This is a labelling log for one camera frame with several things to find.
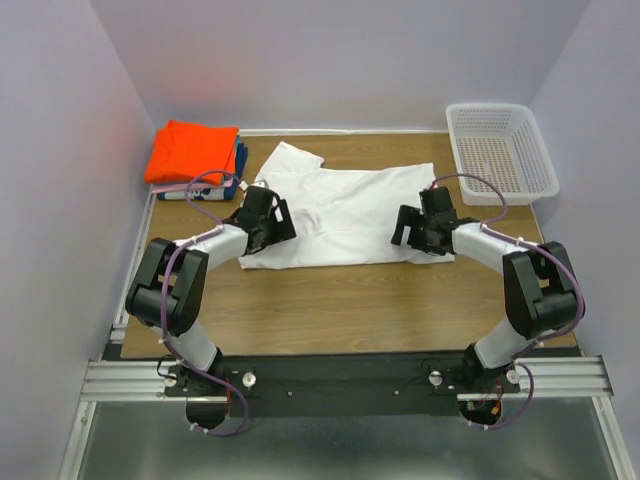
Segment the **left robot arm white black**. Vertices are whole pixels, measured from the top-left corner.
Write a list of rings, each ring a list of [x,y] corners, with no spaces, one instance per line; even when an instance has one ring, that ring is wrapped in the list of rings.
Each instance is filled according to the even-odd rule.
[[[213,221],[212,229],[185,239],[152,239],[125,299],[126,312],[189,369],[187,382],[201,395],[222,380],[223,354],[199,322],[208,273],[296,237],[287,201],[261,183],[245,188],[229,217]]]

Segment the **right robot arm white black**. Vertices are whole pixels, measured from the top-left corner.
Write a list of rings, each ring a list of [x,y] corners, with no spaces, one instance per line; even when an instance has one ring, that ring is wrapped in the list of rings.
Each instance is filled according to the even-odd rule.
[[[535,345],[572,331],[582,320],[585,300],[562,244],[531,243],[460,218],[445,187],[425,189],[419,198],[419,207],[399,207],[393,245],[462,255],[502,275],[505,318],[465,349],[459,378],[467,389],[485,390]]]

